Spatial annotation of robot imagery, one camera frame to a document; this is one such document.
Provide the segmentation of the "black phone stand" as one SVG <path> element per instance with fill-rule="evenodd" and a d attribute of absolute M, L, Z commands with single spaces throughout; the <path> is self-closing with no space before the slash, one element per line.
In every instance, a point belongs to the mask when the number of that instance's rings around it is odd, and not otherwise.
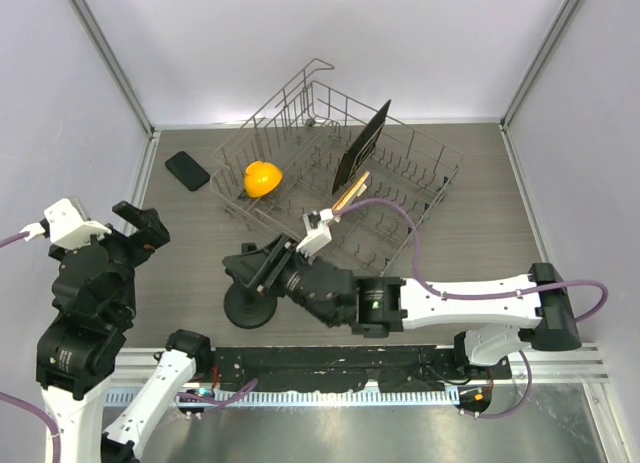
<path fill-rule="evenodd" d="M 227 319 L 241 329 L 264 326 L 275 315 L 277 299 L 255 296 L 244 286 L 232 283 L 224 296 L 223 309 Z"/>

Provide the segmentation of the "black smartphone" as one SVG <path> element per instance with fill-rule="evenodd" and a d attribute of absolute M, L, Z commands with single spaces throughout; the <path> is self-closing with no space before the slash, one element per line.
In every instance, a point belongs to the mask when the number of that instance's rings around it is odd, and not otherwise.
<path fill-rule="evenodd" d="M 191 192 L 203 187 L 211 178 L 211 175 L 185 151 L 179 151 L 168 158 L 165 167 Z"/>

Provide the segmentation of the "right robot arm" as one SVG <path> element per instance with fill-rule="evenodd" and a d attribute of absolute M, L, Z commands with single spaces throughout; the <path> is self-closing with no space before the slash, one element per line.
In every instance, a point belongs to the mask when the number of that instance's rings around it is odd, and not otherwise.
<path fill-rule="evenodd" d="M 506 279 L 434 287 L 417 277 L 358 276 L 307 256 L 280 236 L 262 248 L 247 243 L 222 264 L 232 280 L 224 312 L 242 329 L 265 325 L 281 298 L 329 328 L 348 326 L 365 338 L 467 324 L 451 354 L 453 369 L 465 378 L 526 347 L 564 352 L 582 346 L 566 283 L 550 263 L 534 263 L 527 273 Z"/>

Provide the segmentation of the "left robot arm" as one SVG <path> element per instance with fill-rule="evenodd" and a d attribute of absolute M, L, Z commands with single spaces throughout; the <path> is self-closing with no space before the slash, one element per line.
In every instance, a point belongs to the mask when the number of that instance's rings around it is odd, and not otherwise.
<path fill-rule="evenodd" d="M 136 269 L 170 241 L 153 209 L 121 201 L 113 212 L 134 227 L 125 235 L 88 217 L 81 204 L 63 198 L 28 227 L 43 236 L 59 263 L 52 284 L 58 314 L 36 347 L 41 386 L 57 462 L 137 462 L 178 392 L 205 380 L 213 368 L 211 342 L 199 333 L 172 333 L 139 393 L 110 426 L 101 425 L 106 396 L 136 316 Z"/>

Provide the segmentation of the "orange bowl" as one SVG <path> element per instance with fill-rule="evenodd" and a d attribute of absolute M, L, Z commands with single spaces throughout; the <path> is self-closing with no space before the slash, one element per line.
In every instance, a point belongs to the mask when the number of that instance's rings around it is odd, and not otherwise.
<path fill-rule="evenodd" d="M 251 198 L 263 197 L 275 190 L 283 179 L 282 170 L 275 164 L 257 160 L 244 172 L 244 188 Z"/>

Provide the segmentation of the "wooden cutting board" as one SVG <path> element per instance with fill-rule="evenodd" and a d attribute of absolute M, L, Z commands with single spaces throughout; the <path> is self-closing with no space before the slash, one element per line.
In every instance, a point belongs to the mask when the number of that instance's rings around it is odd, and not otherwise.
<path fill-rule="evenodd" d="M 334 214 L 338 214 L 347 208 L 356 198 L 360 197 L 366 191 L 369 176 L 370 172 L 365 171 L 359 179 L 342 194 L 342 196 L 332 206 L 332 212 Z"/>

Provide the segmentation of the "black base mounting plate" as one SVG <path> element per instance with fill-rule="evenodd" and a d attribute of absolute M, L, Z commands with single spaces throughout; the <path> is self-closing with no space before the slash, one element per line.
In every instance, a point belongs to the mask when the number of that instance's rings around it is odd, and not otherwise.
<path fill-rule="evenodd" d="M 456 360 L 455 350 L 433 345 L 333 347 L 218 347 L 208 378 L 235 392 L 257 381 L 258 392 L 360 392 L 369 381 L 383 393 L 441 390 L 446 383 L 508 380 L 508 359 L 490 368 Z"/>

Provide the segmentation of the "black square plate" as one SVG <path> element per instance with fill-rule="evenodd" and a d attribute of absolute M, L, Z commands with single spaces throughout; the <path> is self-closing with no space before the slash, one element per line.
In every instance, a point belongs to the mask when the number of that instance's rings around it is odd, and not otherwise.
<path fill-rule="evenodd" d="M 335 194 L 344 186 L 361 167 L 365 160 L 375 150 L 376 143 L 384 127 L 392 100 L 389 99 L 365 125 L 364 129 L 354 139 L 351 146 L 344 152 L 338 165 L 331 193 Z"/>

